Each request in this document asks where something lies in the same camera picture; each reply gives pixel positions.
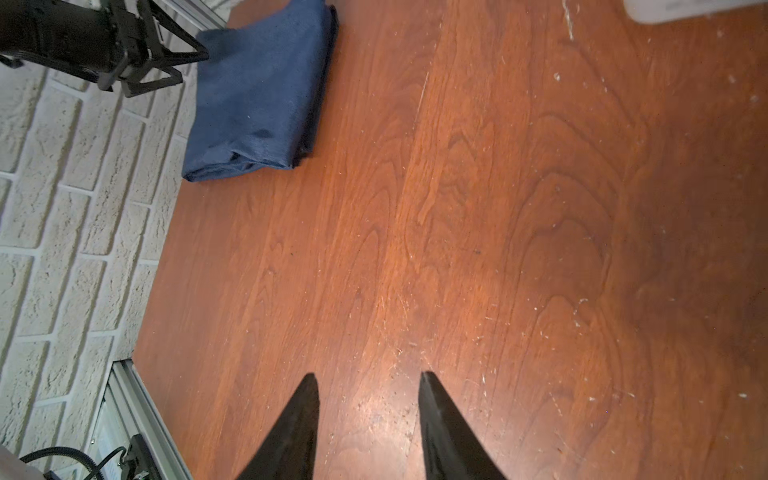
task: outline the folded blue cloth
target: folded blue cloth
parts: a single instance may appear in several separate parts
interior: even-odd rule
[[[292,0],[245,28],[200,32],[210,59],[197,67],[182,177],[296,166],[312,150],[337,29],[324,0]]]

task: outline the table surface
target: table surface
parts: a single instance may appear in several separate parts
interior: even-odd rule
[[[193,477],[315,372],[316,478],[423,478],[422,370],[509,478],[768,477],[768,9],[336,6],[313,156],[178,197],[134,361]]]

